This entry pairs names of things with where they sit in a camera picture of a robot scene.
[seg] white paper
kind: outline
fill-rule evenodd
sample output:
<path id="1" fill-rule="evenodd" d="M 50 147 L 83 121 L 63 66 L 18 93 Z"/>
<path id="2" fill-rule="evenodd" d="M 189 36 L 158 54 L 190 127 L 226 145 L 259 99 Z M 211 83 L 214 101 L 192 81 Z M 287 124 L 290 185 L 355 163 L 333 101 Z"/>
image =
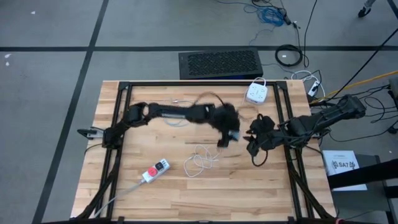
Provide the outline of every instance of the white paper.
<path id="1" fill-rule="evenodd" d="M 326 165 L 326 173 L 328 176 L 358 169 L 359 164 L 355 158 L 354 151 L 334 151 L 324 150 L 323 160 Z M 366 184 L 354 185 L 349 187 L 340 187 L 332 191 L 352 191 L 367 190 Z"/>

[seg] black metal frame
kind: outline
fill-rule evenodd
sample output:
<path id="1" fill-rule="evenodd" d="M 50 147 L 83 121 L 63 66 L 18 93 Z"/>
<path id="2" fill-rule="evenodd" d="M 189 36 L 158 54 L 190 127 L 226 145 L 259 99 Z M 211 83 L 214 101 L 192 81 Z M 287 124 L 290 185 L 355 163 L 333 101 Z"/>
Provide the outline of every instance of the black metal frame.
<path id="1" fill-rule="evenodd" d="M 119 109 L 121 106 L 120 104 L 121 104 L 123 91 L 127 91 L 126 101 L 124 104 L 124 111 L 123 111 L 123 113 L 125 113 L 130 104 L 132 88 L 134 86 L 198 86 L 198 85 L 206 85 L 206 86 L 240 86 L 240 85 L 243 85 L 243 86 L 246 86 L 247 84 L 248 84 L 248 82 L 245 82 L 245 81 L 237 81 L 237 82 L 235 82 L 235 81 L 120 82 L 119 86 L 118 86 L 118 94 L 117 94 L 116 102 L 115 102 L 115 106 L 114 106 L 112 126 L 114 126 L 118 122 L 118 118 L 119 118 L 118 114 L 119 114 Z M 282 90 L 282 93 L 284 94 L 284 100 L 285 100 L 288 117 L 289 117 L 289 119 L 292 118 L 293 111 L 292 111 L 292 105 L 290 104 L 290 97 L 289 97 L 289 92 L 288 92 L 288 88 L 287 88 L 287 82 L 286 81 L 268 81 L 266 83 L 266 85 L 271 86 L 274 89 L 275 103 L 277 105 L 279 122 L 280 123 L 284 122 L 284 113 L 283 113 L 282 104 L 281 104 L 281 100 L 280 100 L 279 90 Z M 116 195 L 116 186 L 118 184 L 118 175 L 119 175 L 119 169 L 120 169 L 122 149 L 123 149 L 123 139 L 122 139 L 122 145 L 119 149 L 107 149 L 106 150 L 103 172 L 102 172 L 101 182 L 100 182 L 100 189 L 102 189 L 102 191 L 104 192 L 109 187 L 109 184 L 111 185 L 111 190 L 110 190 L 108 200 L 111 200 Z M 112 155 L 113 150 L 116 150 L 116 157 L 115 157 L 114 166 L 108 175 L 109 165 L 111 163 L 111 155 Z M 286 157 L 288 171 L 295 169 L 293 162 L 292 162 L 292 155 L 290 153 L 290 147 L 284 146 L 284 151 L 285 151 L 285 157 Z M 305 185 L 307 185 L 307 178 L 305 175 L 303 159 L 302 159 L 301 153 L 299 153 L 298 149 L 296 149 L 296 158 L 297 158 L 297 165 L 298 165 L 301 179 L 303 180 Z M 290 172 L 289 172 L 289 180 L 290 180 L 290 188 L 292 191 L 292 198 L 293 198 L 296 218 L 302 218 L 299 193 L 297 192 L 297 184 L 294 181 L 293 177 L 291 176 Z M 307 208 L 308 217 L 313 218 L 314 215 L 313 215 L 312 206 L 311 206 L 310 202 L 307 200 L 307 198 L 306 197 L 304 197 L 304 198 L 305 198 L 305 204 L 306 204 L 306 208 Z M 96 211 L 98 211 L 102 206 L 103 194 L 99 195 L 99 197 L 96 199 L 98 202 L 97 206 L 96 206 Z M 111 219 L 112 213 L 113 213 L 113 205 L 114 205 L 113 203 L 114 202 L 111 202 L 108 205 L 105 219 Z M 282 222 L 271 221 L 271 222 L 250 222 L 250 223 L 283 224 L 283 223 L 287 223 L 287 222 L 288 221 L 282 221 Z M 150 223 L 150 222 L 126 222 L 125 221 L 123 223 Z M 189 223 L 189 222 L 157 222 L 157 223 Z M 214 222 L 214 223 L 231 223 L 231 222 Z"/>

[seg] blue cable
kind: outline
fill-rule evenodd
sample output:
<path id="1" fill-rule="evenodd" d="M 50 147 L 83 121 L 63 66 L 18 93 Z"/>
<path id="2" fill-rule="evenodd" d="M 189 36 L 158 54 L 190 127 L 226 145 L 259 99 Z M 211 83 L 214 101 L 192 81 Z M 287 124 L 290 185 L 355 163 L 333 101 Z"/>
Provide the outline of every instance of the blue cable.
<path id="1" fill-rule="evenodd" d="M 247 4 L 243 2 L 222 2 L 216 0 L 218 3 L 222 4 L 242 4 L 244 5 L 243 11 L 246 13 L 256 13 L 261 23 L 272 24 L 276 27 L 280 27 L 284 24 L 284 15 L 278 9 L 274 7 L 257 7 L 252 4 Z"/>

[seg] white cable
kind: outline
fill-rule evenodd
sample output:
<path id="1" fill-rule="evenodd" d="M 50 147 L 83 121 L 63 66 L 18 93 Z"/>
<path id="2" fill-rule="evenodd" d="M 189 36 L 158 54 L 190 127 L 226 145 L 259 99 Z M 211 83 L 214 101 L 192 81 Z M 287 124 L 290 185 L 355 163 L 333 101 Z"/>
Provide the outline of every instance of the white cable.
<path id="1" fill-rule="evenodd" d="M 96 218 L 98 215 L 100 215 L 101 212 L 102 212 L 102 210 L 104 210 L 104 208 L 106 208 L 106 206 L 108 206 L 111 202 L 113 202 L 114 200 L 116 200 L 118 197 L 125 196 L 126 194 L 132 192 L 133 190 L 136 190 L 139 186 L 141 186 L 141 185 L 144 184 L 144 183 L 145 183 L 145 180 L 142 179 L 138 184 L 136 184 L 136 185 L 130 187 L 129 189 L 120 191 L 120 193 L 118 193 L 114 198 L 112 198 L 112 199 L 109 200 L 106 204 L 104 204 L 104 206 L 102 206 L 102 207 L 98 210 L 98 212 L 96 212 L 96 213 L 94 214 L 94 218 Z"/>
<path id="2" fill-rule="evenodd" d="M 293 79 L 294 79 L 294 78 L 293 78 L 294 76 L 297 78 L 297 74 L 298 74 L 298 73 L 303 73 L 303 72 L 310 74 L 310 75 L 307 76 L 307 77 L 301 78 L 301 80 L 303 80 L 303 82 L 308 81 L 308 80 L 311 80 L 311 79 L 315 79 L 316 81 L 319 82 L 319 79 L 318 79 L 316 76 L 312 75 L 312 72 L 307 71 L 307 70 L 301 70 L 301 71 L 297 71 L 297 72 L 293 73 L 292 76 L 290 77 L 290 79 L 293 80 Z M 325 96 L 326 96 L 326 94 L 325 94 L 325 89 L 323 88 L 322 83 L 320 83 L 319 86 L 320 86 L 321 89 L 322 89 L 323 97 L 325 97 Z"/>
<path id="3" fill-rule="evenodd" d="M 189 100 L 173 100 L 173 99 L 170 99 L 170 100 L 172 103 L 191 103 L 191 104 L 193 104 L 193 102 L 189 101 Z M 187 122 L 185 124 L 181 124 L 181 122 L 183 122 L 183 120 L 177 121 L 176 123 L 171 123 L 170 121 L 168 121 L 167 118 L 164 118 L 163 120 L 169 126 L 176 127 L 176 128 L 181 128 L 181 127 L 184 127 L 189 124 L 189 122 Z"/>
<path id="4" fill-rule="evenodd" d="M 264 86 L 266 86 L 267 80 L 266 80 L 265 78 L 262 78 L 262 77 L 257 77 L 257 78 L 255 78 L 255 79 L 253 80 L 253 82 L 250 83 L 250 85 L 252 85 L 256 80 L 259 80 L 259 79 L 263 80 L 263 81 L 264 81 Z M 243 105 L 244 100 L 246 99 L 246 94 L 248 93 L 248 90 L 249 90 L 250 85 L 246 88 L 246 91 L 244 92 L 243 99 L 242 99 L 242 102 L 241 102 L 241 106 Z"/>
<path id="5" fill-rule="evenodd" d="M 204 157 L 202 157 L 201 155 L 199 155 L 199 153 L 197 152 L 198 147 L 202 147 L 202 148 L 205 150 L 205 156 L 204 156 Z M 211 168 L 213 167 L 213 162 L 218 161 L 218 159 L 216 159 L 216 158 L 217 158 L 217 156 L 219 156 L 219 155 L 220 155 L 220 152 L 218 152 L 217 155 L 215 155 L 214 157 L 212 157 L 211 154 L 210 154 L 210 151 L 208 150 L 207 147 L 205 147 L 205 146 L 203 146 L 203 145 L 201 145 L 201 144 L 196 145 L 196 146 L 195 146 L 195 155 L 189 157 L 188 159 L 186 159 L 186 160 L 184 161 L 184 170 L 185 170 L 185 173 L 186 173 L 187 176 L 189 176 L 189 177 L 196 177 L 197 175 L 201 174 L 205 169 L 211 169 Z M 188 173 L 188 170 L 187 170 L 187 162 L 188 162 L 189 160 L 191 160 L 191 159 L 193 159 L 193 162 L 195 163 L 195 165 L 197 165 L 198 167 L 201 167 L 200 171 L 199 171 L 198 173 L 196 173 L 196 174 L 193 174 L 193 175 L 190 175 L 190 174 Z M 206 166 L 205 163 L 204 163 L 204 161 L 209 162 L 209 165 Z"/>

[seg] black floor line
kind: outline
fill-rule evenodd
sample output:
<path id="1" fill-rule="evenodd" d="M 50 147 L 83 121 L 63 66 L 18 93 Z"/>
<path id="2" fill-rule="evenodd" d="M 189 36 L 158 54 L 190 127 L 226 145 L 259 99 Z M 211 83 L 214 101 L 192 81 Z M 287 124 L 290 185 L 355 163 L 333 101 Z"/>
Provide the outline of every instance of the black floor line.
<path id="1" fill-rule="evenodd" d="M 67 141 L 70 126 L 72 125 L 73 116 L 75 115 L 77 103 L 79 101 L 81 89 L 83 88 L 83 84 L 86 78 L 86 74 L 88 71 L 88 67 L 90 65 L 91 57 L 93 56 L 93 49 L 95 43 L 98 38 L 98 34 L 101 29 L 102 21 L 104 19 L 104 15 L 106 12 L 106 8 L 108 6 L 109 0 L 103 0 L 101 10 L 99 11 L 98 18 L 94 27 L 93 35 L 91 36 L 90 44 L 88 46 L 88 50 L 86 52 L 85 59 L 83 61 L 83 65 L 80 70 L 80 74 L 75 86 L 75 90 L 73 91 L 72 99 L 69 104 L 67 116 L 65 121 L 63 122 L 60 138 L 57 143 L 57 148 L 55 149 L 53 159 L 51 161 L 50 169 L 47 174 L 47 178 L 44 183 L 44 187 L 42 190 L 42 194 L 40 195 L 39 203 L 37 204 L 36 212 L 33 217 L 32 223 L 41 223 L 43 220 L 43 216 L 45 213 L 45 209 L 47 207 L 47 203 L 49 202 L 50 194 L 52 191 L 52 187 L 54 185 L 55 177 L 57 176 L 58 168 L 61 162 L 63 150 L 65 148 L 65 143 Z"/>
<path id="2" fill-rule="evenodd" d="M 275 51 L 278 46 L 164 46 L 164 47 L 0 47 L 0 52 L 181 52 L 196 50 L 228 50 L 237 47 L 255 47 L 259 51 Z M 379 46 L 307 46 L 306 51 L 374 51 Z M 397 51 L 398 46 L 384 46 L 382 51 Z"/>
<path id="3" fill-rule="evenodd" d="M 388 4 L 390 5 L 392 11 L 396 15 L 396 18 L 398 19 L 398 8 L 397 5 L 394 3 L 394 0 L 387 0 Z"/>

